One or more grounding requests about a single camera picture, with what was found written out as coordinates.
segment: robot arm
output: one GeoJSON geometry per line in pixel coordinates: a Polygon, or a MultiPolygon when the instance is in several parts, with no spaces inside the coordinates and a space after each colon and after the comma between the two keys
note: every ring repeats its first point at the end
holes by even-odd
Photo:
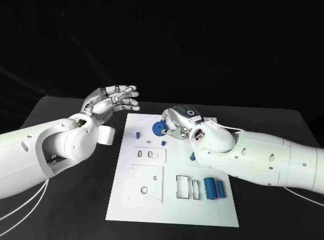
{"type": "Polygon", "coordinates": [[[114,111],[139,110],[135,96],[136,86],[98,88],[78,114],[0,135],[0,199],[81,163],[97,143],[111,145],[114,129],[101,125],[114,111]]]}
{"type": "Polygon", "coordinates": [[[175,106],[165,113],[169,114],[162,116],[166,127],[161,133],[172,133],[175,127],[182,130],[206,168],[265,186],[302,188],[324,194],[324,149],[204,121],[190,106],[175,106]]]}

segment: white board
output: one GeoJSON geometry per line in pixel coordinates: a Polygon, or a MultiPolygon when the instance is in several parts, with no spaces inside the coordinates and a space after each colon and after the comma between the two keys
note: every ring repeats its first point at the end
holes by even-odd
{"type": "Polygon", "coordinates": [[[190,160],[193,150],[188,140],[177,140],[166,135],[156,136],[153,134],[152,126],[158,121],[161,121],[161,115],[127,114],[106,219],[239,227],[227,174],[217,169],[198,167],[197,161],[190,160]],[[140,132],[139,139],[136,139],[136,132],[140,132]],[[165,163],[135,163],[135,147],[165,148],[165,163]],[[127,199],[126,185],[132,165],[161,166],[164,168],[161,203],[146,203],[127,199]],[[188,176],[190,199],[177,198],[177,175],[188,176]],[[213,177],[216,181],[223,181],[226,198],[207,199],[204,188],[204,178],[207,177],[213,177]],[[198,181],[200,200],[194,200],[191,196],[193,180],[198,181]]]}

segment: blue battery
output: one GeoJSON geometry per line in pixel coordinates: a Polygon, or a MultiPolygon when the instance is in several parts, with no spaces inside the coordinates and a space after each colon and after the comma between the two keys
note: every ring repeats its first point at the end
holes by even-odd
{"type": "Polygon", "coordinates": [[[226,197],[226,194],[224,194],[224,188],[223,188],[221,181],[217,181],[217,185],[219,185],[220,198],[223,199],[226,197]]]}
{"type": "Polygon", "coordinates": [[[213,177],[204,178],[204,185],[206,185],[207,199],[214,200],[217,198],[217,191],[216,191],[216,184],[214,184],[213,177]]]}
{"type": "Polygon", "coordinates": [[[191,154],[190,160],[191,160],[191,161],[195,160],[195,155],[194,155],[194,153],[191,154]]]}

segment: table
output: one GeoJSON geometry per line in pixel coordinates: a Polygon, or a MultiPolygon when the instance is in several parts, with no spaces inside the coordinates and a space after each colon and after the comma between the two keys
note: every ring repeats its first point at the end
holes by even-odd
{"type": "MultiPolygon", "coordinates": [[[[22,128],[68,118],[80,112],[83,99],[43,97],[22,128]]],[[[142,114],[162,114],[174,103],[140,102],[142,114]]],[[[204,116],[221,125],[276,135],[318,147],[316,138],[295,110],[197,105],[204,116]]],[[[0,239],[324,239],[324,207],[301,199],[281,187],[261,186],[230,177],[239,228],[106,221],[106,211],[117,164],[126,115],[114,113],[107,125],[116,128],[113,145],[97,145],[91,157],[49,180],[43,199],[22,224],[0,239]]],[[[0,200],[0,217],[32,197],[39,187],[0,200]]],[[[294,188],[323,201],[324,196],[294,188]]],[[[0,222],[4,232],[30,211],[28,206],[0,222]]]]}

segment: blue gear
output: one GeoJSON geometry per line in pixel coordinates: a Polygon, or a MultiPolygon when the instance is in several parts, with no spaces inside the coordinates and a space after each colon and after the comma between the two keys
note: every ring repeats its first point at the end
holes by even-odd
{"type": "Polygon", "coordinates": [[[153,126],[152,126],[152,131],[155,135],[164,136],[165,134],[162,133],[162,129],[168,130],[168,126],[164,121],[158,121],[153,126]]]}

